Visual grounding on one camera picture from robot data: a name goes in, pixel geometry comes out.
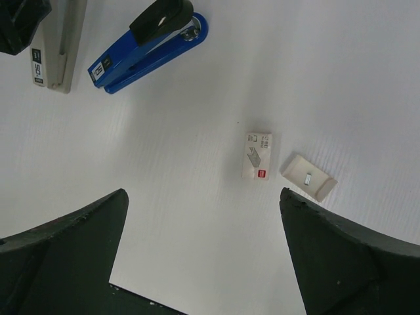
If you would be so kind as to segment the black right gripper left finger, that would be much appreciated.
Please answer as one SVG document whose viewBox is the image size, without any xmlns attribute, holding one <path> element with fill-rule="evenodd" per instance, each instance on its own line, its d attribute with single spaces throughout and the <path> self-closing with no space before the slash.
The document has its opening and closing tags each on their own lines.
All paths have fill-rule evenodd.
<svg viewBox="0 0 420 315">
<path fill-rule="evenodd" d="M 119 189 L 1 239 L 1 313 L 109 313 L 110 274 L 128 205 Z"/>
</svg>

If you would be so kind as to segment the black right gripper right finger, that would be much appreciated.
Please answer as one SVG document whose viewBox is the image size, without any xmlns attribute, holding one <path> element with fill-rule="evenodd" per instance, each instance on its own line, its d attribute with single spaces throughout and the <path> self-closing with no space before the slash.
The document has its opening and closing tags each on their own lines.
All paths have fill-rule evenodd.
<svg viewBox="0 0 420 315">
<path fill-rule="evenodd" d="M 307 314 L 418 314 L 419 246 L 284 188 L 280 213 Z"/>
</svg>

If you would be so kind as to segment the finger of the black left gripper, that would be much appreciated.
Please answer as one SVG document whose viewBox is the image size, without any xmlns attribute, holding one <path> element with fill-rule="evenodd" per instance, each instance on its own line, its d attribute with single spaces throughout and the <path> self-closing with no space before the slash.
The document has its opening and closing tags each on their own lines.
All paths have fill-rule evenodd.
<svg viewBox="0 0 420 315">
<path fill-rule="evenodd" d="M 1 0 L 1 52 L 13 56 L 21 53 L 51 11 L 46 0 Z"/>
</svg>

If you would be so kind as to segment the grey and black stapler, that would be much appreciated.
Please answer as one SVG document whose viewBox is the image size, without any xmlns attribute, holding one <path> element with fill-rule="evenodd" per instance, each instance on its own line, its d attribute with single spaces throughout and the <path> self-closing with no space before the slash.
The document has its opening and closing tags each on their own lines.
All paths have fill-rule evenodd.
<svg viewBox="0 0 420 315">
<path fill-rule="evenodd" d="M 85 19 L 87 0 L 51 1 L 30 45 L 33 84 L 68 94 Z"/>
</svg>

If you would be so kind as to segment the small silver staple strip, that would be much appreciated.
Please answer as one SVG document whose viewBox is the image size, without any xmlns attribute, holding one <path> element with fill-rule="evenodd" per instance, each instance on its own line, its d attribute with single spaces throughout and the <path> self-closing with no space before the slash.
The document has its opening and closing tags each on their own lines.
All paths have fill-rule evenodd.
<svg viewBox="0 0 420 315">
<path fill-rule="evenodd" d="M 310 173 L 307 173 L 304 178 L 304 185 L 309 186 L 312 180 L 312 175 Z"/>
</svg>

